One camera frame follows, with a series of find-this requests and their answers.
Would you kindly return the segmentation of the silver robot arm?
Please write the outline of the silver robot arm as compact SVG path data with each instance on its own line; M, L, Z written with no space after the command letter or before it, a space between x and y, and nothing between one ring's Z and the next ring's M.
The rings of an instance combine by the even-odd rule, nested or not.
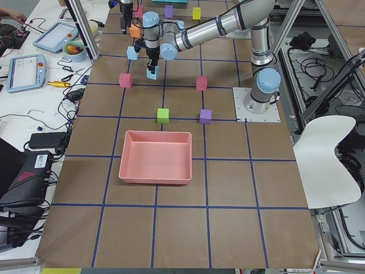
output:
M281 83L279 73L269 68L274 59L269 45L269 15L274 5L274 1L241 1L226 12L187 28L178 20L162 20L156 12L148 11L143 15L143 36L135 42L135 49L146 50L147 70L154 74L159 58L172 61L182 51L237 30L249 30L254 86L243 105L248 112L261 115Z
M136 8L133 7L133 0L109 0L108 6L113 9L116 5L119 5L121 12L120 28L123 35L127 34L127 28L131 27L133 14L141 9L140 1L136 1Z

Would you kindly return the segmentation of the pink block near arm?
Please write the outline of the pink block near arm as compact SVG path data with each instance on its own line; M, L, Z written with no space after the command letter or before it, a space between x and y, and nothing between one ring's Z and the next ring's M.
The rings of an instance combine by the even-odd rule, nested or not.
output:
M198 76L196 78L196 90L205 91L208 87L208 79L206 76Z

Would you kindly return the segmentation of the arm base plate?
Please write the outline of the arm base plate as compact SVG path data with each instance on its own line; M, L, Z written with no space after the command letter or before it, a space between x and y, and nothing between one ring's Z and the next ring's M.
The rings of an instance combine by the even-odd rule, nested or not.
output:
M266 103L258 103L251 97L251 88L233 87L236 121L256 123L280 123L274 95Z

